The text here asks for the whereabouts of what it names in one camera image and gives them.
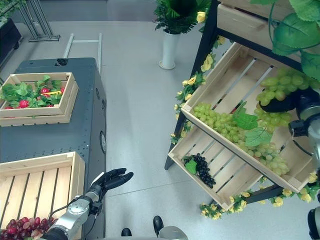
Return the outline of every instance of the green grape bunch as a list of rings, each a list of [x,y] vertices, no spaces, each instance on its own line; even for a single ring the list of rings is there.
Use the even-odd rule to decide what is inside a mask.
[[[261,106],[267,106],[272,99],[283,101],[286,96],[299,89],[306,90],[309,87],[320,89],[320,82],[316,79],[286,67],[278,68],[277,76],[267,77],[260,85],[264,91],[257,95],[256,100]]]

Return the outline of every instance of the potted plant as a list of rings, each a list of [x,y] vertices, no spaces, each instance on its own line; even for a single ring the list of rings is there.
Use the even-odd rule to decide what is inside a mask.
[[[156,0],[157,16],[155,29],[164,28],[163,55],[159,66],[163,69],[173,69],[175,53],[180,34],[186,34],[197,24],[198,13],[205,13],[210,0]]]

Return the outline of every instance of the gray table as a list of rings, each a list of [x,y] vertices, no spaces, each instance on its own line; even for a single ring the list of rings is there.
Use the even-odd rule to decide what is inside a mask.
[[[69,58],[66,65],[56,59],[24,61],[16,69],[22,73],[72,72],[79,91],[70,123],[0,127],[0,163],[77,152],[85,161],[84,191],[106,169],[101,134],[106,133],[106,95],[94,58]],[[97,217],[87,239],[105,236],[105,215]],[[82,236],[91,228],[90,217]]]

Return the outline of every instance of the wooden crate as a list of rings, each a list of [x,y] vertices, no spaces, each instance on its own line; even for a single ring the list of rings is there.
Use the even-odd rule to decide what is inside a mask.
[[[245,108],[249,114],[252,114],[257,104],[256,96],[262,91],[259,81],[262,81],[266,76],[274,76],[277,68],[283,66],[285,66],[283,63],[234,43],[209,73],[206,84],[201,85],[185,103],[182,112],[203,131],[236,153],[274,183],[297,193],[308,182],[309,173],[313,172],[315,168],[312,164],[312,158],[295,146],[287,127],[278,127],[271,139],[277,148],[283,148],[280,155],[287,160],[290,169],[287,174],[278,176],[196,118],[193,112],[193,107],[203,102],[216,106],[214,110],[218,113],[231,113],[241,101],[247,101]],[[308,142],[308,140],[302,138],[302,142]]]
[[[69,101],[67,102],[65,112],[62,115],[44,115],[44,116],[23,116],[23,117],[0,117],[0,126],[23,126],[40,124],[65,124],[70,122],[71,114],[74,109],[78,93],[78,85],[73,83]]]
[[[191,174],[184,166],[182,158],[197,153],[205,157],[208,163],[209,173],[216,182],[213,188],[204,184],[197,175]],[[168,155],[226,210],[233,205],[230,202],[230,196],[250,189],[262,177],[259,171],[196,126]]]
[[[0,163],[0,229],[11,219],[47,218],[83,194],[84,179],[85,162],[76,152]]]
[[[28,116],[52,116],[52,115],[64,115],[72,88],[75,81],[75,77],[71,72],[58,72],[58,73],[22,73],[22,74],[11,74],[5,84],[19,84],[27,83],[32,85],[34,82],[42,80],[44,75],[49,75],[51,80],[61,80],[62,87],[65,87],[59,104],[55,104],[53,107],[33,107],[33,108],[18,108],[18,109],[5,109],[9,105],[7,101],[0,99],[0,117],[1,118],[12,118],[12,117],[28,117]]]

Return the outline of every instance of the black cable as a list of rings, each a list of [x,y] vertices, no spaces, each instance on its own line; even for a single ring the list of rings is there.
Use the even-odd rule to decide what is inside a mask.
[[[300,144],[296,140],[292,139],[292,141],[301,151],[303,151],[305,154],[308,154],[309,156],[312,157],[312,154],[307,150],[305,150],[302,146],[300,146]]]

